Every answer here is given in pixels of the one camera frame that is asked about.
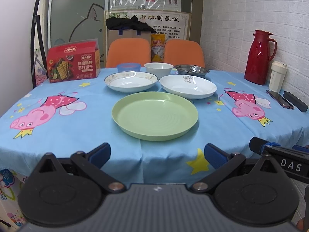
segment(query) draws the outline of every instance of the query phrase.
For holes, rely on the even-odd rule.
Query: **orange chair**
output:
[[[164,49],[164,63],[176,65],[197,65],[205,67],[202,48],[197,42],[168,40]]]
[[[109,47],[106,68],[114,68],[122,63],[144,64],[151,62],[150,44],[143,38],[120,38]]]

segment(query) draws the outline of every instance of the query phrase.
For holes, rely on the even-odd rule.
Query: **black cloth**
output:
[[[106,19],[105,22],[109,30],[130,29],[156,34],[156,31],[153,28],[147,23],[139,21],[136,16],[132,16],[132,18],[111,17]]]

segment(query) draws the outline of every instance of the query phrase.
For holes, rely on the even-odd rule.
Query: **yellow snack bag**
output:
[[[165,35],[163,34],[151,34],[151,61],[152,62],[163,62],[165,45]]]

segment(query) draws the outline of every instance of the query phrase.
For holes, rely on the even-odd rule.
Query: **cracker box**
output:
[[[50,48],[47,70],[51,83],[96,78],[100,73],[98,40],[65,43]]]

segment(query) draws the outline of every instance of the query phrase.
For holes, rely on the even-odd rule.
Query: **white cup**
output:
[[[144,65],[148,73],[154,74],[158,79],[171,73],[173,65],[167,63],[147,63]]]
[[[282,83],[287,71],[287,65],[274,61],[271,65],[271,77],[269,89],[275,92],[280,92]]]

